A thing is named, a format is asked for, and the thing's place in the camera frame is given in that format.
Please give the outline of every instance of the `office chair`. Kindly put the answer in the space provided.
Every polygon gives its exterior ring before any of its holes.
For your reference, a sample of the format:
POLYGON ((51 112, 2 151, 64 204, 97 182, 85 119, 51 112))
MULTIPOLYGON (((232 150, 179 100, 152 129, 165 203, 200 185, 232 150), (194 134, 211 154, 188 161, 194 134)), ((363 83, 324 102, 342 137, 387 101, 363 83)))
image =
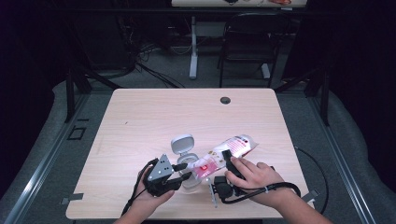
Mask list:
POLYGON ((267 87, 271 86, 277 54, 290 20, 278 13, 241 13, 231 17, 224 26, 218 68, 222 87, 224 61, 229 63, 264 63, 272 65, 267 87))

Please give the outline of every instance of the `dark background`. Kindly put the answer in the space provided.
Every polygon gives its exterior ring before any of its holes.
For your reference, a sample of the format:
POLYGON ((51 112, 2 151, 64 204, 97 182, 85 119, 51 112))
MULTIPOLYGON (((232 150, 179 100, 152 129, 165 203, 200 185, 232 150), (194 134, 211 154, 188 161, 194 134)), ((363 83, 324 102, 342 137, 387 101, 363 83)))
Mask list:
MULTIPOLYGON (((168 6, 168 2, 164 1, 161 6, 168 6)), ((12 4, 3 1, 0 4, 0 194, 3 195, 47 119, 54 99, 52 88, 65 80, 73 64, 125 69, 133 66, 131 52, 134 49, 125 45, 114 17, 92 18, 91 23, 84 19, 85 27, 64 27, 60 26, 64 21, 43 13, 34 1, 19 0, 12 4), (82 33, 81 29, 87 27, 91 30, 82 33), (98 29, 108 30, 108 36, 96 35, 98 29), (108 57, 114 51, 118 54, 108 57)), ((105 0, 97 4, 114 6, 105 0)), ((344 21, 303 19, 284 77, 302 76, 318 66, 326 52, 332 49, 334 39, 346 37, 346 44, 335 54, 331 91, 342 100, 361 128, 370 163, 383 182, 396 191, 393 179, 396 171, 393 165, 396 159, 393 153, 396 148, 396 100, 393 97, 396 90, 396 16, 389 0, 369 7, 361 7, 361 4, 367 2, 310 1, 308 10, 346 11, 351 15, 359 14, 360 19, 353 20, 346 30, 341 29, 344 21)), ((159 36, 165 24, 175 22, 168 19, 142 20, 142 34, 166 48, 166 38, 159 36)))

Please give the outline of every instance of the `gray carpet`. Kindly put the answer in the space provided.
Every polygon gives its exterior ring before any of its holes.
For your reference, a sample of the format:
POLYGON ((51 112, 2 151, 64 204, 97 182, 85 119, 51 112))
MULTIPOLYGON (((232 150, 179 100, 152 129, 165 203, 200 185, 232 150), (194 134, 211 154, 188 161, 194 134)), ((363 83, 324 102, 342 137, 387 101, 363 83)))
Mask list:
MULTIPOLYGON (((218 49, 216 44, 210 44, 210 40, 206 42, 206 45, 200 47, 198 78, 195 80, 189 79, 189 53, 178 55, 172 51, 154 50, 149 54, 148 58, 146 57, 147 55, 144 57, 148 60, 142 63, 155 71, 173 77, 186 88, 216 88, 219 85, 219 70, 216 69, 218 49)), ((284 48, 282 51, 282 62, 287 59, 287 49, 284 48)), ((235 71, 235 69, 229 68, 228 72, 235 71)), ((273 87, 281 85, 281 71, 282 63, 276 70, 273 87)), ((247 77, 260 76, 257 73, 252 74, 247 77)), ((232 77, 236 75, 229 73, 226 76, 232 77)), ((128 76, 112 78, 111 80, 125 88, 166 88, 157 78, 144 71, 139 72, 138 69, 128 76)), ((254 82, 255 85, 251 85, 250 80, 248 80, 248 84, 241 85, 242 81, 245 80, 239 78, 228 79, 225 87, 244 87, 245 85, 262 87, 262 84, 265 84, 264 81, 258 80, 254 82)), ((26 211, 23 213, 22 223, 73 222, 65 217, 67 205, 60 204, 60 201, 74 191, 111 96, 111 90, 108 87, 96 80, 90 80, 90 82, 94 91, 87 96, 86 104, 82 107, 75 122, 72 124, 72 126, 76 125, 76 127, 85 128, 85 133, 80 140, 64 139, 62 141, 56 161, 53 163, 35 199, 26 207, 26 211)), ((308 187, 316 189, 320 193, 315 206, 320 210, 328 193, 329 201, 324 212, 326 217, 334 223, 361 223, 359 213, 350 199, 346 185, 334 163, 331 145, 321 128, 320 120, 316 117, 317 111, 312 107, 312 102, 316 100, 305 98, 302 93, 303 87, 304 83, 288 92, 278 94, 277 97, 293 144, 313 156, 319 162, 329 180, 330 190, 327 192, 319 168, 304 153, 297 151, 308 187)), ((37 139, 34 148, 32 148, 32 152, 19 175, 0 202, 0 222, 2 223, 6 221, 9 212, 20 198, 35 169, 42 158, 52 149, 58 133, 64 127, 63 121, 66 111, 64 83, 56 87, 54 92, 56 99, 48 122, 37 139)), ((359 129, 341 102, 332 94, 329 104, 329 121, 337 143, 342 149, 348 166, 361 188, 361 193, 373 213, 376 223, 391 223, 396 220, 394 213, 396 211, 395 194, 388 190, 378 179, 375 171, 367 161, 366 146, 359 129)), ((77 223, 111 222, 112 220, 77 221, 77 223)), ((284 223, 284 220, 265 219, 263 223, 284 223)))

